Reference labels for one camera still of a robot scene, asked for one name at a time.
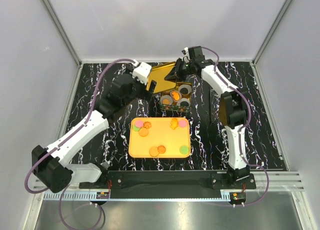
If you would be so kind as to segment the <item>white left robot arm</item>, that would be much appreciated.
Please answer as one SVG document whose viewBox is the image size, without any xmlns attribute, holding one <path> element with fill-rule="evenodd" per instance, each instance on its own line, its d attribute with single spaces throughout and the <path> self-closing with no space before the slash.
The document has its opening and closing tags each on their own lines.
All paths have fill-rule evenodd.
<svg viewBox="0 0 320 230">
<path fill-rule="evenodd" d="M 108 183 L 108 176 L 101 166 L 96 163 L 71 164 L 70 161 L 91 139 L 117 121 L 133 100 L 149 100 L 156 85 L 152 80 L 150 86 L 146 86 L 128 73 L 116 77 L 94 104 L 93 111 L 74 128 L 47 147 L 37 145 L 31 151 L 32 167 L 27 175 L 34 174 L 52 193 L 59 193 L 75 182 L 88 182 L 103 188 Z"/>
</svg>

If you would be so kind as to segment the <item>orange swirl cookie lower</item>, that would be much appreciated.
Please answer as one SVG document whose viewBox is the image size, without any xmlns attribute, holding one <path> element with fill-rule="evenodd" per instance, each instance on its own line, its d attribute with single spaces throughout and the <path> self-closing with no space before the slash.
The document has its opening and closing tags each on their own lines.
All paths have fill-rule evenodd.
<svg viewBox="0 0 320 230">
<path fill-rule="evenodd" d="M 157 147 L 157 150 L 160 154 L 164 154 L 166 152 L 166 147 L 163 145 L 160 145 Z"/>
</svg>

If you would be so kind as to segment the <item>orange chick cookie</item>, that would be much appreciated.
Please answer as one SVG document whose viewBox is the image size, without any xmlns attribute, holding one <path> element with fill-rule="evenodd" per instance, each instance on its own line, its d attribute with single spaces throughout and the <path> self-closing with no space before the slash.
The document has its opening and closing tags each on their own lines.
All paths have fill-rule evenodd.
<svg viewBox="0 0 320 230">
<path fill-rule="evenodd" d="M 179 121 L 177 118 L 173 118 L 170 122 L 170 128 L 175 130 L 179 126 Z"/>
</svg>

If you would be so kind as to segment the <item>orange swirl butter cookie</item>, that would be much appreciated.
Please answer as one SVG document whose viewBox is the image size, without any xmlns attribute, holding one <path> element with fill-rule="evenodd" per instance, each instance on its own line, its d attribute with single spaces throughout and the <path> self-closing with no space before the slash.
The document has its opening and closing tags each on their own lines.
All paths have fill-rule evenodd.
<svg viewBox="0 0 320 230">
<path fill-rule="evenodd" d="M 152 124 L 149 121 L 146 121 L 143 123 L 143 127 L 146 129 L 150 129 L 152 127 Z"/>
</svg>

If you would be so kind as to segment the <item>round dotted biscuit lower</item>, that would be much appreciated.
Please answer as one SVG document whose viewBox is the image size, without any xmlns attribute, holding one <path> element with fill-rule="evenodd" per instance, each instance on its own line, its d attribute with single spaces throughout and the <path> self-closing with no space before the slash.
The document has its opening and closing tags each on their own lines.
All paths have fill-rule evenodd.
<svg viewBox="0 0 320 230">
<path fill-rule="evenodd" d="M 160 153 L 159 153 L 157 147 L 152 147 L 152 148 L 149 150 L 149 154 L 150 154 L 151 157 L 155 158 L 155 157 L 157 157 Z"/>
</svg>

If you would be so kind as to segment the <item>pink sandwich cookie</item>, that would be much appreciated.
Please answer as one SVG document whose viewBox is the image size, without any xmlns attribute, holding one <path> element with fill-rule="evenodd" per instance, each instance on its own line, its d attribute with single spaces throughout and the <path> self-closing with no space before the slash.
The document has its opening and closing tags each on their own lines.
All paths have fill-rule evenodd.
<svg viewBox="0 0 320 230">
<path fill-rule="evenodd" d="M 137 120 L 134 125 L 137 128 L 142 128 L 144 126 L 144 122 L 141 120 Z"/>
<path fill-rule="evenodd" d="M 178 125 L 179 125 L 179 127 L 181 127 L 181 128 L 185 128 L 187 125 L 188 125 L 188 123 L 187 123 L 187 121 L 186 120 L 180 120 L 179 122 L 178 122 Z"/>
</svg>

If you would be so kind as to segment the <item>black sandwich cookie top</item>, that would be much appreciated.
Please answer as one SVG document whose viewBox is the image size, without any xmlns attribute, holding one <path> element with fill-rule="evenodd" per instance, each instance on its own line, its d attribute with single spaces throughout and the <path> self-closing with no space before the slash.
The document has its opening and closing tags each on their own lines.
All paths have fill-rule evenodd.
<svg viewBox="0 0 320 230">
<path fill-rule="evenodd" d="M 189 107 L 189 106 L 190 106 L 190 103 L 189 103 L 188 101 L 182 101 L 182 102 L 180 103 L 180 106 L 182 106 L 182 107 Z"/>
</svg>

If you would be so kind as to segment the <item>green christmas cookie tin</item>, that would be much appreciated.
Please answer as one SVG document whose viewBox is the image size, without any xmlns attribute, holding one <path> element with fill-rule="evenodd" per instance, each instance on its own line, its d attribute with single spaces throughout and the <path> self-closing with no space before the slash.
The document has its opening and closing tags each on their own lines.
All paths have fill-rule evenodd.
<svg viewBox="0 0 320 230">
<path fill-rule="evenodd" d="M 179 91 L 178 88 L 179 86 L 183 85 L 183 84 L 187 84 L 191 86 L 191 92 L 192 92 L 192 84 L 189 82 L 177 82 L 176 83 L 176 87 L 167 91 L 163 91 L 161 92 L 161 97 L 163 95 L 170 95 L 173 99 L 173 103 L 172 105 L 164 105 L 161 104 L 161 99 L 159 100 L 159 106 L 161 110 L 165 110 L 165 111 L 176 111 L 176 112 L 183 112 L 183 113 L 188 113 L 190 111 L 191 108 L 191 95 L 192 93 L 190 92 L 189 95 L 187 96 L 182 96 Z M 182 99 L 182 98 L 187 98 L 190 100 L 190 107 L 181 107 L 181 106 L 177 106 L 177 102 Z"/>
</svg>

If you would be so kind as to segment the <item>green sandwich cookie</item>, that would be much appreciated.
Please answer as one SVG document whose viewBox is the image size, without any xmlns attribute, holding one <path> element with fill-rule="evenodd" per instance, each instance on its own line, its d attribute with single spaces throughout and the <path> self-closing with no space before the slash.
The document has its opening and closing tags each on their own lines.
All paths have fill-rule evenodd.
<svg viewBox="0 0 320 230">
<path fill-rule="evenodd" d="M 132 126 L 132 130 L 135 132 L 138 132 L 140 130 L 140 127 L 137 127 L 135 125 Z"/>
<path fill-rule="evenodd" d="M 188 155 L 190 153 L 190 149 L 188 146 L 186 145 L 183 145 L 179 148 L 179 152 L 182 154 L 182 155 Z"/>
</svg>

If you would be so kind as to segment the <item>black sandwich cookie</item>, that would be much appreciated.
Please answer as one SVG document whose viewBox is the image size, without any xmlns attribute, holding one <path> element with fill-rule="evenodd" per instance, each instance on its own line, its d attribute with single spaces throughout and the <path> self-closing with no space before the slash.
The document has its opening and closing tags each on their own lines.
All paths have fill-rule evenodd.
<svg viewBox="0 0 320 230">
<path fill-rule="evenodd" d="M 180 103 L 180 106 L 182 106 L 182 107 L 189 107 L 189 106 L 190 106 L 190 103 L 189 103 L 188 101 L 182 101 L 182 102 Z"/>
<path fill-rule="evenodd" d="M 189 94 L 189 89 L 188 88 L 181 88 L 180 89 L 180 93 L 183 95 L 183 96 L 186 96 Z"/>
</svg>

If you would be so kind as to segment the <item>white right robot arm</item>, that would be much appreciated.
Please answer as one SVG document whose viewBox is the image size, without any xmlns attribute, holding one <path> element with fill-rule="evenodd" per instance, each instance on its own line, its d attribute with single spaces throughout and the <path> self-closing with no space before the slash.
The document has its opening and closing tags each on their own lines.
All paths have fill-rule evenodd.
<svg viewBox="0 0 320 230">
<path fill-rule="evenodd" d="M 238 88 L 219 70 L 218 53 L 205 46 L 186 47 L 183 57 L 178 58 L 173 68 L 159 80 L 148 78 L 152 87 L 161 81 L 172 82 L 189 75 L 198 75 L 220 96 L 218 118 L 224 126 L 228 139 L 228 167 L 226 179 L 232 188 L 239 188 L 250 176 L 250 165 L 246 157 L 245 132 L 251 121 L 251 110 L 247 92 Z"/>
</svg>

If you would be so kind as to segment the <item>pink sandwich cookie right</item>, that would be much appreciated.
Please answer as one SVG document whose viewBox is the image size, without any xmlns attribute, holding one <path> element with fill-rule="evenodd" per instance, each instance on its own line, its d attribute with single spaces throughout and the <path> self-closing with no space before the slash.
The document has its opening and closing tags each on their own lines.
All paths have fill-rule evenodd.
<svg viewBox="0 0 320 230">
<path fill-rule="evenodd" d="M 187 125 L 188 125 L 188 123 L 187 123 L 187 121 L 186 120 L 180 120 L 179 122 L 178 122 L 178 125 L 179 125 L 179 127 L 181 127 L 181 128 L 185 128 Z"/>
</svg>

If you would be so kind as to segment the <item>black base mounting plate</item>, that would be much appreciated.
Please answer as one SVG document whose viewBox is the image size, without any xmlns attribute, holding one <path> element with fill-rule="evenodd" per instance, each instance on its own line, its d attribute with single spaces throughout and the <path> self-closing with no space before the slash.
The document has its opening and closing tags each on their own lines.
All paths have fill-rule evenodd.
<svg viewBox="0 0 320 230">
<path fill-rule="evenodd" d="M 257 188 L 254 175 L 236 181 L 229 180 L 220 170 L 110 170 L 105 182 L 79 184 L 85 190 L 110 190 L 110 198 L 134 200 L 214 199 L 221 190 L 242 191 Z"/>
</svg>

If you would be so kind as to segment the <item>orange round scalloped cookie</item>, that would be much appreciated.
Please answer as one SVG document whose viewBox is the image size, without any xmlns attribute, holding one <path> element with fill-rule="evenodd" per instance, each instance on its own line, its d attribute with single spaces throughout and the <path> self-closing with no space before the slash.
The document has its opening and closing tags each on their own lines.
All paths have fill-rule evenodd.
<svg viewBox="0 0 320 230">
<path fill-rule="evenodd" d="M 167 98 L 166 96 L 164 96 L 164 98 L 161 100 L 163 105 L 170 105 L 171 104 L 171 99 Z"/>
</svg>

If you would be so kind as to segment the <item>yellow plastic tray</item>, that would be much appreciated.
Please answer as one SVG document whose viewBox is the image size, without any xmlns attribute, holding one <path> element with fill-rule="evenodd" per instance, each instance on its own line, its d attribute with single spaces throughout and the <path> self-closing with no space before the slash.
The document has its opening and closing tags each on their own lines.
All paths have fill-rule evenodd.
<svg viewBox="0 0 320 230">
<path fill-rule="evenodd" d="M 186 127 L 170 128 L 173 118 L 186 120 Z M 133 131 L 136 121 L 150 122 L 147 136 L 142 137 L 138 131 Z M 166 152 L 157 157 L 151 157 L 149 151 L 153 147 L 165 146 Z M 188 146 L 189 154 L 180 153 L 180 147 Z M 184 117 L 136 117 L 131 121 L 128 153 L 133 158 L 163 158 L 183 159 L 191 154 L 190 123 Z"/>
</svg>

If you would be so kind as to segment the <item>large round dotted biscuit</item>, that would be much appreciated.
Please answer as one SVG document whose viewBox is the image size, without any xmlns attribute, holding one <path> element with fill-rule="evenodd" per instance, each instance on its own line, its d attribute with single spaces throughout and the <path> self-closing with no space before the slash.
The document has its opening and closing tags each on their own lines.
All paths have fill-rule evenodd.
<svg viewBox="0 0 320 230">
<path fill-rule="evenodd" d="M 149 134 L 149 130 L 145 127 L 142 127 L 139 131 L 138 131 L 139 135 L 141 137 L 146 137 Z"/>
</svg>

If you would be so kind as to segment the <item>green sandwich cookie right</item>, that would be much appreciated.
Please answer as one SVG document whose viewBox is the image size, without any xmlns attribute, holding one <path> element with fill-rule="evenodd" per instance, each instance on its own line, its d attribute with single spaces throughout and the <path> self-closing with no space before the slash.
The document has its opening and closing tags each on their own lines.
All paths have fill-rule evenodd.
<svg viewBox="0 0 320 230">
<path fill-rule="evenodd" d="M 182 155 L 188 155 L 190 153 L 190 149 L 188 146 L 186 145 L 183 145 L 179 148 L 179 152 L 182 154 Z"/>
</svg>

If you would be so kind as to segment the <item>gold tin lid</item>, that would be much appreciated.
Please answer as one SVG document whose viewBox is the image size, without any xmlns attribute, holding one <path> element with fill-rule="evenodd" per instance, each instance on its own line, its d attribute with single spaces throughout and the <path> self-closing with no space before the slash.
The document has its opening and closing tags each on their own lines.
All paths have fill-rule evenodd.
<svg viewBox="0 0 320 230">
<path fill-rule="evenodd" d="M 152 81 L 156 82 L 154 94 L 165 92 L 174 89 L 177 85 L 177 80 L 174 78 L 173 81 L 165 80 L 165 77 L 171 72 L 175 67 L 175 62 L 168 62 L 161 65 L 153 66 L 151 72 L 148 76 L 148 83 L 146 90 L 148 91 Z"/>
</svg>

